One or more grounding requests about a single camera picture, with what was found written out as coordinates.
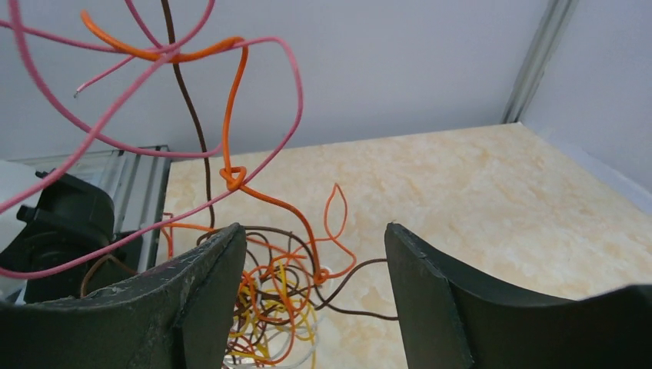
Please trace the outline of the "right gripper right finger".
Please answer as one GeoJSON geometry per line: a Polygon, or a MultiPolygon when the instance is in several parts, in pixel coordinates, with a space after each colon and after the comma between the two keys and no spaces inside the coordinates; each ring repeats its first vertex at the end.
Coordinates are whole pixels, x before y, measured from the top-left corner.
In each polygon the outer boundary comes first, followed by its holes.
{"type": "Polygon", "coordinates": [[[384,233],[410,368],[649,368],[651,287],[570,300],[502,281],[404,226],[384,233]]]}

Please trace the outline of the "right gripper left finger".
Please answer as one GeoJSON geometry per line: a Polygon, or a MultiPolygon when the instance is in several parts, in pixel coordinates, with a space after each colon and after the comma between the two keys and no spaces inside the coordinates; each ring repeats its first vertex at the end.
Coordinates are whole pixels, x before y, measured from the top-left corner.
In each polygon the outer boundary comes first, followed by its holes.
{"type": "Polygon", "coordinates": [[[220,368],[246,252],[232,224],[84,298],[1,305],[3,368],[220,368]]]}

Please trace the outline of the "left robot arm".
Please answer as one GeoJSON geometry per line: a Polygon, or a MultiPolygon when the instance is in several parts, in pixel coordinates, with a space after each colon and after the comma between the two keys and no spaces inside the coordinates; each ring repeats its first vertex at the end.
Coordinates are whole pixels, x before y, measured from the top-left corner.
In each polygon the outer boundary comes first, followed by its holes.
{"type": "MultiPolygon", "coordinates": [[[[1,252],[1,266],[18,272],[56,267],[104,248],[129,235],[115,231],[115,207],[103,189],[64,174],[32,199],[4,214],[2,235],[13,234],[1,252]]],[[[137,273],[142,238],[125,249],[92,258],[48,277],[28,281],[1,279],[1,299],[31,304],[79,298],[95,288],[137,273]]]]}

